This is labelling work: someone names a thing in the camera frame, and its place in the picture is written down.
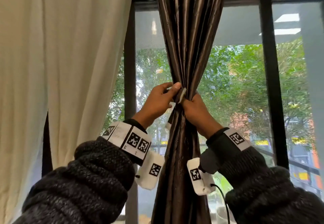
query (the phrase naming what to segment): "person's left hand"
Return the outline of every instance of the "person's left hand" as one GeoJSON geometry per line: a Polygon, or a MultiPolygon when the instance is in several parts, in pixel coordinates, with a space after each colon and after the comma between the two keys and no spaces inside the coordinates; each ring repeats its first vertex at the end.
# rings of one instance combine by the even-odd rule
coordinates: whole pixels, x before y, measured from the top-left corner
{"type": "Polygon", "coordinates": [[[145,129],[147,129],[155,119],[162,116],[168,108],[171,108],[170,102],[174,95],[181,88],[181,83],[166,82],[154,87],[147,97],[143,107],[132,118],[138,121],[145,129]],[[167,92],[163,91],[169,87],[172,88],[167,92]]]}

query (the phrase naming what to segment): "ceiling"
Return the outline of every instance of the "ceiling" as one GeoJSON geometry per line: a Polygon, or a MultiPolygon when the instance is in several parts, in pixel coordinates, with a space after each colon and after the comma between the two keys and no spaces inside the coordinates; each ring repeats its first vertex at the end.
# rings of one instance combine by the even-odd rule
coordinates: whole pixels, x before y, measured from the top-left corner
{"type": "MultiPolygon", "coordinates": [[[[305,18],[307,20],[308,15],[306,13],[303,14],[305,7],[315,6],[318,6],[318,3],[274,4],[273,19],[276,21],[283,14],[298,13],[301,19],[305,18]]],[[[137,11],[135,21],[136,49],[165,47],[160,16],[157,10],[137,11]]],[[[274,28],[276,30],[302,27],[299,21],[290,21],[275,22],[274,28]]],[[[276,35],[276,43],[292,41],[300,37],[301,32],[297,34],[276,35]]],[[[260,33],[261,24],[259,7],[257,5],[224,7],[213,45],[261,44],[260,33]]]]}

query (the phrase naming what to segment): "hand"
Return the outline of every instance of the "hand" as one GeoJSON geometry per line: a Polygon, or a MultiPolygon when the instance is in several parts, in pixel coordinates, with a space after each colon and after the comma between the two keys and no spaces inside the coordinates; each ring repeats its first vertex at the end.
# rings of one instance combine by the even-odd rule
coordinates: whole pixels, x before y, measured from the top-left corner
{"type": "Polygon", "coordinates": [[[145,129],[147,129],[155,119],[162,116],[168,108],[171,108],[170,102],[174,95],[177,94],[181,87],[181,83],[166,82],[154,87],[147,97],[141,110],[132,118],[138,121],[145,129]],[[167,92],[163,91],[169,87],[172,88],[167,92]]]}
{"type": "Polygon", "coordinates": [[[193,96],[192,101],[183,99],[181,104],[186,119],[192,125],[196,126],[199,134],[206,139],[209,139],[214,133],[223,128],[222,125],[209,114],[205,103],[198,93],[193,96]]]}

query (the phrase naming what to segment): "satin brown curtain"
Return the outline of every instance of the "satin brown curtain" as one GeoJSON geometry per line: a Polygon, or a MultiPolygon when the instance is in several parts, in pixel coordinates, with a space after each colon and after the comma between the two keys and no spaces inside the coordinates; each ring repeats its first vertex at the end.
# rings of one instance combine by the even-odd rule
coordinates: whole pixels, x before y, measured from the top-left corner
{"type": "MultiPolygon", "coordinates": [[[[173,82],[191,100],[207,65],[224,0],[157,0],[173,82]]],[[[211,223],[207,197],[192,188],[187,161],[200,156],[197,130],[174,109],[152,224],[211,223]]]]}

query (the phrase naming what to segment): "fingernail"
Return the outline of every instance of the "fingernail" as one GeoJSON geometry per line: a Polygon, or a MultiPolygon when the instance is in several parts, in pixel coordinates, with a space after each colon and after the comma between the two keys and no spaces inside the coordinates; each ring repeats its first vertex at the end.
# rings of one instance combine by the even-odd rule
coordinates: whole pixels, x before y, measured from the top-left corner
{"type": "Polygon", "coordinates": [[[173,85],[176,89],[180,89],[181,88],[181,83],[177,82],[176,84],[173,85]]]}

